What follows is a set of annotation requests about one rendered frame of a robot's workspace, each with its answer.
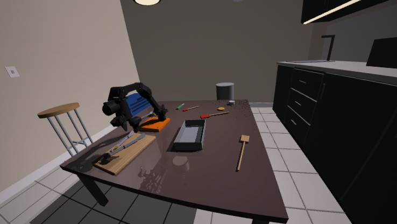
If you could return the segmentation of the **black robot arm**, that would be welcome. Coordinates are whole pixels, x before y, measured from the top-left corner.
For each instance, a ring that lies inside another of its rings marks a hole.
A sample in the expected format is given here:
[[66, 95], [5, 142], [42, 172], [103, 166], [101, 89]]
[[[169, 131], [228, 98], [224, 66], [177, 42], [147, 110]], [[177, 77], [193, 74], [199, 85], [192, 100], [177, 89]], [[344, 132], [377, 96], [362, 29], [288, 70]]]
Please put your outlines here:
[[[119, 110], [128, 108], [126, 101], [128, 97], [126, 97], [126, 95], [128, 94], [128, 92], [131, 92], [133, 90], [136, 90], [141, 97], [146, 98], [149, 101], [151, 106], [154, 108], [153, 112], [158, 115], [158, 121], [163, 122], [166, 119], [166, 111], [162, 106], [159, 106], [157, 104], [152, 96], [151, 89], [144, 85], [142, 82], [137, 82], [124, 87], [111, 87], [108, 102], [103, 103], [103, 113], [107, 116], [110, 116], [118, 112]], [[119, 127], [124, 121], [126, 121], [126, 118], [123, 114], [116, 114], [116, 117], [113, 118], [110, 124], [113, 127]]]

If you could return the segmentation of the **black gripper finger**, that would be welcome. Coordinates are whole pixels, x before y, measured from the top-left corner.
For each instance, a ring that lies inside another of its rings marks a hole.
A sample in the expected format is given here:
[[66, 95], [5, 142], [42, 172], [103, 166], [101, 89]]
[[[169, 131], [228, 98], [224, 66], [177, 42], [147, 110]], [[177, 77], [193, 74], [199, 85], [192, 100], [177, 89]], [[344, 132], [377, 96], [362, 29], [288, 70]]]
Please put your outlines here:
[[137, 124], [135, 124], [135, 125], [130, 125], [130, 126], [133, 126], [133, 129], [134, 129], [135, 133], [137, 133], [137, 132], [138, 132], [138, 127], [139, 127], [139, 124], [140, 124], [140, 122], [139, 122], [139, 123], [137, 123]]
[[124, 121], [124, 122], [121, 124], [121, 126], [122, 126], [122, 128], [123, 128], [125, 131], [127, 131], [127, 121]]

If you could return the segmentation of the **grey roasting tin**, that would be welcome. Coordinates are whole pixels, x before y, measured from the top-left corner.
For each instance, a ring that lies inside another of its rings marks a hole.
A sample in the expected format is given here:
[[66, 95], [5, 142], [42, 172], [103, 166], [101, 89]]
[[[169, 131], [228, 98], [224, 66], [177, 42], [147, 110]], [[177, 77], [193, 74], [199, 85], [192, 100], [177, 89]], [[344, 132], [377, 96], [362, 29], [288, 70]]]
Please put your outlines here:
[[185, 120], [174, 141], [175, 148], [202, 150], [205, 127], [205, 120]]

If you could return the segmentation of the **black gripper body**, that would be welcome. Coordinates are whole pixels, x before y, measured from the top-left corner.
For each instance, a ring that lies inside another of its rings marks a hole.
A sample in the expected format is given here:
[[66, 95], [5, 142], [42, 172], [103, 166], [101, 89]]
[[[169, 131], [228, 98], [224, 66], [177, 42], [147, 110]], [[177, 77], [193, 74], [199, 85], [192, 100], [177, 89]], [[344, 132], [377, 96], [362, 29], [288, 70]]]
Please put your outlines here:
[[[123, 114], [124, 116], [125, 116], [125, 118], [126, 118], [126, 120], [129, 122], [129, 124], [131, 124], [131, 125], [135, 125], [135, 124], [137, 124], [137, 123], [139, 123], [139, 122], [141, 122], [141, 117], [137, 117], [137, 116], [135, 116], [135, 117], [133, 117], [131, 114], [130, 114], [130, 110], [131, 110], [131, 108], [126, 108], [126, 109], [123, 109], [123, 110], [119, 110], [118, 112], [117, 112], [117, 114]], [[133, 117], [133, 118], [132, 118]]]

